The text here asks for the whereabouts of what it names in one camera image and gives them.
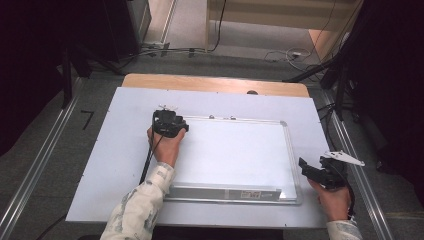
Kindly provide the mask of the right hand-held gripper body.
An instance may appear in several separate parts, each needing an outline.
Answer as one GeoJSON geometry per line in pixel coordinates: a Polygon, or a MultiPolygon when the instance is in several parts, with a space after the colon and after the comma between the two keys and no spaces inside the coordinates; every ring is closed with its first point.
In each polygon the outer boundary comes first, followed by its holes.
{"type": "Polygon", "coordinates": [[[320,157],[321,166],[324,168],[322,185],[326,189],[337,189],[347,185],[347,165],[364,166],[361,161],[343,151],[327,151],[320,157]]]}

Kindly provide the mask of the white table cover sheet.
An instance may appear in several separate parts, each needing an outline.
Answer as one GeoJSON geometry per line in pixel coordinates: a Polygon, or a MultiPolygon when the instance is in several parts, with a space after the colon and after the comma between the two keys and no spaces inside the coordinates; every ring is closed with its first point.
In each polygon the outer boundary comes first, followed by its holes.
{"type": "Polygon", "coordinates": [[[136,187],[145,169],[146,131],[152,115],[171,107],[189,117],[282,120],[287,123],[298,171],[298,205],[169,201],[158,217],[162,226],[322,228],[326,217],[302,176],[299,158],[317,166],[327,151],[312,99],[120,87],[116,90],[79,182],[67,219],[105,222],[122,197],[136,187]]]}

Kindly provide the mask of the black metal stand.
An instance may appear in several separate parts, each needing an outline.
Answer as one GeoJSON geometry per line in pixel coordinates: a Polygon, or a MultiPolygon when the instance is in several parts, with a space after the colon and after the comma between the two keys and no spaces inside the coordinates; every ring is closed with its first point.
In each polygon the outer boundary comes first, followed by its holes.
{"type": "Polygon", "coordinates": [[[343,121],[343,101],[345,87],[347,86],[348,67],[338,57],[325,61],[323,64],[319,64],[298,76],[287,79],[285,83],[299,83],[323,70],[325,70],[326,73],[320,82],[320,86],[322,89],[330,89],[334,84],[337,84],[336,97],[332,109],[335,111],[338,119],[343,121]]]}

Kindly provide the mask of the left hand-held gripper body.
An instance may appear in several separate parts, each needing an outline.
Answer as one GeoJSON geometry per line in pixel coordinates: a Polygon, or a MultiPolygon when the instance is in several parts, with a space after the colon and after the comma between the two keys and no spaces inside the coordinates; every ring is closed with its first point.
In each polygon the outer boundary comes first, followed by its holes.
{"type": "Polygon", "coordinates": [[[175,111],[169,109],[155,110],[152,119],[153,133],[163,137],[175,138],[179,131],[184,128],[184,119],[175,111]]]}

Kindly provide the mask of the person's left hand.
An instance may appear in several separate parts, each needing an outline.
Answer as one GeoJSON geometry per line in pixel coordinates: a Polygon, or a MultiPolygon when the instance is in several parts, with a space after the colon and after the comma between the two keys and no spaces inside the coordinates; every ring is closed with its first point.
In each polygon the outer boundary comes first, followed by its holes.
{"type": "Polygon", "coordinates": [[[166,163],[171,167],[175,167],[179,146],[186,133],[185,129],[181,129],[174,138],[163,137],[156,134],[151,128],[147,130],[148,142],[153,149],[153,154],[158,162],[166,163]]]}

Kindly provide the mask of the white whiteboard with metal frame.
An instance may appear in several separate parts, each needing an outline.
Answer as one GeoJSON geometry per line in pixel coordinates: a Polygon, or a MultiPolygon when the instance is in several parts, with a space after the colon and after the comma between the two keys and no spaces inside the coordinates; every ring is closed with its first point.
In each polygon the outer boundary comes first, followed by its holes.
{"type": "Polygon", "coordinates": [[[169,201],[302,202],[286,122],[194,116],[187,122],[169,201]]]}

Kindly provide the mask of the black curtain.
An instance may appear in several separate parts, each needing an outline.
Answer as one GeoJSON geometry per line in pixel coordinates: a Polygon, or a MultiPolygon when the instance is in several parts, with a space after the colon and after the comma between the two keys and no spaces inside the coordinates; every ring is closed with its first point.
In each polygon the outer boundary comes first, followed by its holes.
{"type": "Polygon", "coordinates": [[[385,140],[377,154],[424,206],[424,0],[364,0],[351,40],[354,96],[385,140]]]}
{"type": "Polygon", "coordinates": [[[72,64],[88,77],[138,51],[132,0],[0,0],[0,156],[60,91],[71,98],[72,64]]]}

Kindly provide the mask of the metal floor rail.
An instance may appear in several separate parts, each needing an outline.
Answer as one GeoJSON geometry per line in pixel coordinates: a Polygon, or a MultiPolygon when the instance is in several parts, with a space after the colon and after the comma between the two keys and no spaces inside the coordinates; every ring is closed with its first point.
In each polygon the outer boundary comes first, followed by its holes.
{"type": "Polygon", "coordinates": [[[71,97],[68,105],[64,109],[60,110],[31,167],[25,175],[18,190],[13,195],[10,203],[6,208],[6,212],[2,216],[0,221],[0,240],[9,239],[20,215],[22,214],[32,192],[35,189],[35,186],[37,185],[47,163],[49,162],[50,156],[62,135],[62,132],[75,108],[76,103],[79,100],[81,89],[84,87],[84,85],[85,79],[82,77],[77,77],[72,84],[71,90],[73,91],[74,95],[71,97]]]}
{"type": "MultiPolygon", "coordinates": [[[[329,106],[329,113],[325,117],[325,132],[328,141],[333,150],[340,147],[347,154],[357,157],[357,151],[353,141],[346,129],[346,121],[340,121],[330,105],[335,103],[335,99],[330,90],[322,90],[321,96],[326,105],[329,106]]],[[[354,185],[360,193],[360,198],[356,198],[356,203],[363,202],[369,216],[370,222],[374,228],[378,240],[395,240],[394,235],[388,225],[384,212],[377,199],[371,182],[366,175],[365,168],[357,165],[351,165],[350,177],[354,179],[354,185]]]]}

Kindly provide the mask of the person's right hand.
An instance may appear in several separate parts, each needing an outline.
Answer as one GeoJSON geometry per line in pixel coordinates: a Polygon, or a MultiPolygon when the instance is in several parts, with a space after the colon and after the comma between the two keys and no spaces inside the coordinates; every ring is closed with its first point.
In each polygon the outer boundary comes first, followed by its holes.
{"type": "Polygon", "coordinates": [[[329,222],[348,219],[351,198],[347,187],[328,190],[313,180],[308,182],[317,192],[318,202],[322,205],[329,222]]]}

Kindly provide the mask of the wooden table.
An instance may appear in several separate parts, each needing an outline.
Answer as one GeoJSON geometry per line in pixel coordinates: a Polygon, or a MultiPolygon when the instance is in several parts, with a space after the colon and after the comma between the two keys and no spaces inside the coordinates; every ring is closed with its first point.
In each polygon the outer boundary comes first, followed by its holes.
{"type": "Polygon", "coordinates": [[[307,87],[300,83],[268,82],[250,79],[184,76],[171,74],[135,74],[124,77],[123,87],[224,92],[309,98],[307,87]]]}

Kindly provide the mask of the grey power strip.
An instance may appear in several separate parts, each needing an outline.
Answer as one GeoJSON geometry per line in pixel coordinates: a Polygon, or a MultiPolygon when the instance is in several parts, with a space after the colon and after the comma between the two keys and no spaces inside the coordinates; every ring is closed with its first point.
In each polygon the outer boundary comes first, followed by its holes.
{"type": "Polygon", "coordinates": [[[170,43],[163,43],[163,42],[154,42],[154,43],[143,43],[141,45],[141,49],[143,50],[163,50],[163,49],[169,49],[170,43]]]}

